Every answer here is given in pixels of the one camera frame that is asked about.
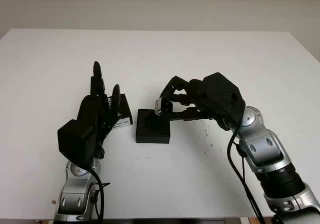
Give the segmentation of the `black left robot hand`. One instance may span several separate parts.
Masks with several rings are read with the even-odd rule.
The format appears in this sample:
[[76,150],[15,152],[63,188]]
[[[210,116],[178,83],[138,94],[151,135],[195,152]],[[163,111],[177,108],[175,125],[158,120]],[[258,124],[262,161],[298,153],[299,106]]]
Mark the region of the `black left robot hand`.
[[104,158],[105,151],[102,147],[104,140],[122,116],[120,86],[118,84],[114,86],[109,102],[101,72],[99,62],[95,61],[93,76],[90,78],[90,94],[82,100],[77,115],[77,120],[94,128],[96,136],[93,156],[98,159]]

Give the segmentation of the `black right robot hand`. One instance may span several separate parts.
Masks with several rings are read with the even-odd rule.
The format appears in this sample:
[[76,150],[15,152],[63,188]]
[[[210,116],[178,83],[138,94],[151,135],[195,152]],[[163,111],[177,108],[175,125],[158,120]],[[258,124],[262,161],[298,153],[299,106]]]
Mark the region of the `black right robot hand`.
[[245,105],[239,88],[217,72],[203,80],[172,77],[155,101],[154,111],[169,121],[213,119],[229,131],[240,126]]

